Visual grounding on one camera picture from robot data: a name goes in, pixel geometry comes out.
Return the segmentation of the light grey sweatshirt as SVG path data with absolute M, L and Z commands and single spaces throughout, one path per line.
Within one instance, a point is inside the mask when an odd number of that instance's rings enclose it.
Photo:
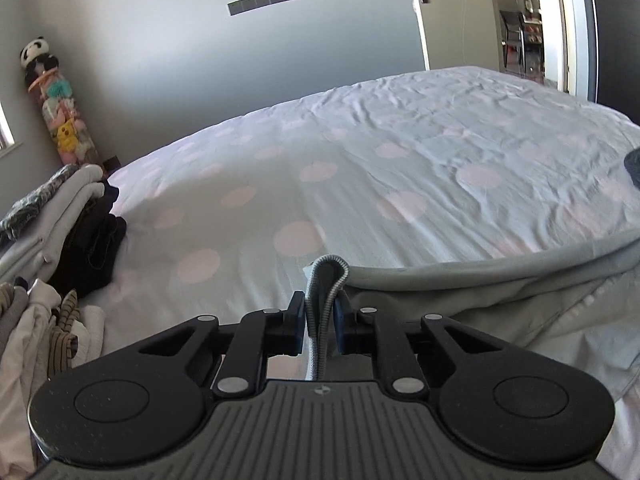
M 583 370 L 614 399 L 639 379 L 639 232 L 502 259 L 413 268 L 350 266 L 325 255 L 306 267 L 308 374 L 338 374 L 335 300 L 398 321 L 440 314 Z

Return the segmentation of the beige crumpled clothes pile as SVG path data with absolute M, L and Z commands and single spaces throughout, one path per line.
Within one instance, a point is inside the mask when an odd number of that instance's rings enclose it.
M 48 377 L 50 333 L 64 297 L 49 284 L 21 280 L 1 285 L 1 477 L 25 479 L 37 468 L 27 409 Z M 72 328 L 78 338 L 74 367 L 97 359 L 103 348 L 105 314 L 79 308 Z

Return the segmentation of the striped brown garment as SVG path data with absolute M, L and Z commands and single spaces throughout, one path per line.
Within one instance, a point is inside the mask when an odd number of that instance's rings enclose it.
M 72 367 L 78 350 L 78 338 L 72 333 L 73 325 L 79 320 L 78 298 L 72 289 L 62 300 L 58 309 L 58 320 L 50 333 L 48 356 L 48 377 L 65 372 Z

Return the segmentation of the black folded garment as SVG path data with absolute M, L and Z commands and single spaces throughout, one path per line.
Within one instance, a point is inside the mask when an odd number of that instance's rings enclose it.
M 82 299 L 111 283 L 127 222 L 112 214 L 119 188 L 106 179 L 101 183 L 104 194 L 85 204 L 66 236 L 58 266 L 49 280 L 61 296 L 74 290 Z

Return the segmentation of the grey folded garment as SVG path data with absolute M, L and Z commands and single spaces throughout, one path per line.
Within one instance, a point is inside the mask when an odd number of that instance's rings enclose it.
M 2 249 L 2 282 L 20 276 L 32 284 L 36 278 L 46 282 L 53 275 L 81 211 L 90 200 L 104 195 L 102 179 L 100 166 L 85 165 L 60 186 L 18 240 Z

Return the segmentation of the dark floral folded garment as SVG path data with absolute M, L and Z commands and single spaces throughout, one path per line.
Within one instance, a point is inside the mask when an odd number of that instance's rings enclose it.
M 39 216 L 44 205 L 49 200 L 52 200 L 60 187 L 70 177 L 73 177 L 78 170 L 78 165 L 65 165 L 50 177 L 47 182 L 44 182 L 14 203 L 1 220 L 1 247 L 6 247 L 15 242 L 29 223 Z

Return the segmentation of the polka dot bed sheet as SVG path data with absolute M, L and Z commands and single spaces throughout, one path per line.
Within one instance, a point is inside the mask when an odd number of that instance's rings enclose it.
M 624 157 L 639 129 L 602 105 L 477 67 L 360 82 L 207 127 L 114 174 L 127 234 L 89 297 L 113 352 L 202 313 L 283 308 L 305 270 L 502 259 L 639 232 Z M 600 463 L 639 474 L 639 379 Z

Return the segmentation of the dark blue knit garment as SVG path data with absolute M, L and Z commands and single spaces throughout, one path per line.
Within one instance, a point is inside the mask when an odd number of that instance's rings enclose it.
M 635 148 L 624 157 L 624 167 L 636 188 L 640 188 L 640 148 Z

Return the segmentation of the plush toy column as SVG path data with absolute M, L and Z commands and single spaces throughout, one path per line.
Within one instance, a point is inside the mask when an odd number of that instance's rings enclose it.
M 58 58 L 39 36 L 21 50 L 20 64 L 27 92 L 37 103 L 50 139 L 63 164 L 103 166 L 81 117 L 73 87 L 61 73 Z

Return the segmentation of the dining chair in hallway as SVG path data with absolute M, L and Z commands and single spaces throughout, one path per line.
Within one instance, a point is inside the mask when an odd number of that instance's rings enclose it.
M 524 78 L 539 78 L 544 71 L 541 20 L 516 11 L 501 11 L 500 18 L 504 69 Z

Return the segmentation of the olive bedroom door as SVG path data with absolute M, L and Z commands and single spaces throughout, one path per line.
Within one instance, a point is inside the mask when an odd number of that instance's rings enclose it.
M 413 0 L 429 70 L 477 66 L 502 70 L 494 0 Z

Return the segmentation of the dark wardrobe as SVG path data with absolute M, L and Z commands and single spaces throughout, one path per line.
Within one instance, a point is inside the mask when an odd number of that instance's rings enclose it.
M 639 0 L 594 0 L 598 102 L 639 123 Z

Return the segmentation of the window with white frame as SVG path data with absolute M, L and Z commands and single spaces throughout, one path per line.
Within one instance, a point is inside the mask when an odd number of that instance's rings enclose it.
M 0 105 L 0 157 L 11 154 L 22 146 L 22 142 L 15 140 L 3 106 Z

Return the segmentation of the wall switch panel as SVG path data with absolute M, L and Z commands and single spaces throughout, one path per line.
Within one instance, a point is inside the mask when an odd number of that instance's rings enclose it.
M 287 2 L 292 0 L 235 0 L 227 4 L 229 14 L 235 16 L 241 13 L 254 11 L 272 4 Z

